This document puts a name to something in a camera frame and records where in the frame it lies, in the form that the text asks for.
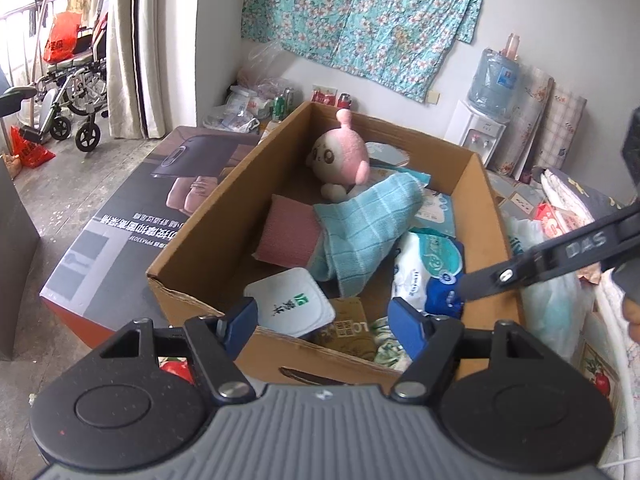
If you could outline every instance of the wall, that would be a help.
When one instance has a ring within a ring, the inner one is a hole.
[[[563,169],[588,186],[629,200],[634,188],[620,147],[631,111],[640,105],[639,9],[640,0],[484,0],[474,44],[456,42],[434,81],[432,88],[441,92],[438,105],[412,102],[288,53],[274,71],[284,70],[306,98],[312,84],[335,87],[359,98],[364,113],[442,137],[481,51],[502,48],[509,33],[516,32],[523,62],[588,99]]]
[[[196,116],[223,102],[242,61],[240,19],[244,0],[198,0],[196,15]]]
[[[196,9],[198,0],[158,0],[158,64],[164,125],[196,125]]]

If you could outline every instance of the floral curtain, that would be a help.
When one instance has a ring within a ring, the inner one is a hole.
[[[458,39],[470,43],[482,0],[244,0],[242,36],[424,101]]]

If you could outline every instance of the hand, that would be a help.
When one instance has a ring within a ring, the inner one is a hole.
[[[622,315],[629,322],[629,337],[640,343],[640,305],[625,298],[622,303]]]

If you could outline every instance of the pink cloth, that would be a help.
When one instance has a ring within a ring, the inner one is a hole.
[[[312,206],[272,195],[254,258],[286,269],[306,267],[321,232]]]

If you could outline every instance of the pink plush toy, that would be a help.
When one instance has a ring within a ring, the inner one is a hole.
[[[351,129],[351,112],[336,113],[340,128],[319,137],[306,164],[324,182],[320,193],[332,202],[347,199],[347,187],[364,184],[369,177],[369,153],[362,138]]]

